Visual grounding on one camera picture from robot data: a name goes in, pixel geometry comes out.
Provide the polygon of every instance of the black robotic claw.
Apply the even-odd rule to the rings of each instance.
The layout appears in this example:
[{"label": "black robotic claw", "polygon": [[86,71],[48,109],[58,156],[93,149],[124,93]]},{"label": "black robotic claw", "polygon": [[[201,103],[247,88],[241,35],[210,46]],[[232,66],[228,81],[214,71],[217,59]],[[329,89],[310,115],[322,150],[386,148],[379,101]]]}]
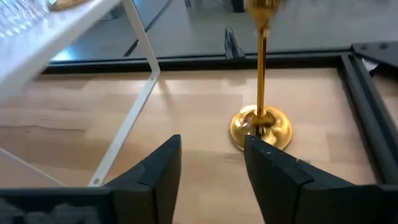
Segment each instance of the black robotic claw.
[{"label": "black robotic claw", "polygon": [[244,157],[266,224],[398,223],[398,187],[354,185],[255,136]]}]

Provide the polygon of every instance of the gold goblet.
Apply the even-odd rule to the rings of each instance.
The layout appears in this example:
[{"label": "gold goblet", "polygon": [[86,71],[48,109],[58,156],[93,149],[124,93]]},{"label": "gold goblet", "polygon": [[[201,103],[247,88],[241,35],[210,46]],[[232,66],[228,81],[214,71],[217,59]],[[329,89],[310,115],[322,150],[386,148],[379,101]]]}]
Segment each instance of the gold goblet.
[{"label": "gold goblet", "polygon": [[246,0],[246,10],[254,18],[258,31],[257,105],[245,106],[232,118],[229,133],[232,142],[244,149],[247,134],[259,136],[263,141],[284,150],[292,140],[292,123],[277,108],[264,107],[264,77],[268,24],[277,12],[280,0]]}]

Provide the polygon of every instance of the black metal frame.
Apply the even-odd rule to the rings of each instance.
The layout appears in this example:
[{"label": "black metal frame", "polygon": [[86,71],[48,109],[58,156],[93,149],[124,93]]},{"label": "black metal frame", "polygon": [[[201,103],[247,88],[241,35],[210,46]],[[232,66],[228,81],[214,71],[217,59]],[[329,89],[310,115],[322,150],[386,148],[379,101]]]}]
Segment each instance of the black metal frame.
[{"label": "black metal frame", "polygon": [[[230,70],[256,68],[257,55],[226,60],[225,55],[158,58],[161,70]],[[267,53],[267,68],[335,67],[361,134],[376,178],[398,184],[398,134],[368,71],[351,49]],[[44,73],[109,73],[150,71],[146,59],[54,62]]]}]

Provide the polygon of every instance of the white shelf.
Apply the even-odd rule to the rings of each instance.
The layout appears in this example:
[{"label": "white shelf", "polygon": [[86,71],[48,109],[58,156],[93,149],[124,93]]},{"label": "white shelf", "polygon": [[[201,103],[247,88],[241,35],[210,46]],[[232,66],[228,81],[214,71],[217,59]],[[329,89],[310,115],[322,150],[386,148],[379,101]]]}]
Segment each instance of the white shelf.
[{"label": "white shelf", "polygon": [[0,103],[20,91],[54,55],[117,4],[119,0],[90,0],[66,11],[50,12],[28,30],[0,39]]}]

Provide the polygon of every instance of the white metal frame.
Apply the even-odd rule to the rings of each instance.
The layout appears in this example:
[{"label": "white metal frame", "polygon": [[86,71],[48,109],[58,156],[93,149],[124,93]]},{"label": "white metal frame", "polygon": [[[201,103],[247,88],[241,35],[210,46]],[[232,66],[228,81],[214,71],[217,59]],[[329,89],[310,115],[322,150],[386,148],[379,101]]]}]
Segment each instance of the white metal frame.
[{"label": "white metal frame", "polygon": [[141,91],[137,100],[134,102],[130,112],[127,114],[123,124],[121,125],[118,133],[113,139],[113,142],[109,146],[106,151],[104,157],[102,158],[101,163],[99,164],[97,170],[95,171],[93,177],[88,183],[89,187],[98,187],[100,186],[106,175],[108,174],[109,169],[111,168],[116,156],[118,155],[121,146],[127,138],[127,135],[130,132],[131,127],[137,121],[137,118],[144,107],[152,89],[154,88],[158,77],[160,75],[160,67],[157,63],[157,59],[155,57],[154,51],[150,46],[148,36],[145,33],[145,30],[142,26],[141,20],[139,18],[137,9],[132,0],[122,0],[122,4],[124,10],[127,14],[127,17],[134,29],[135,33],[138,36],[139,45],[142,47],[142,50],[146,54],[148,59],[150,69],[152,70],[152,74],[150,75],[148,81],[144,85],[144,89]]}]

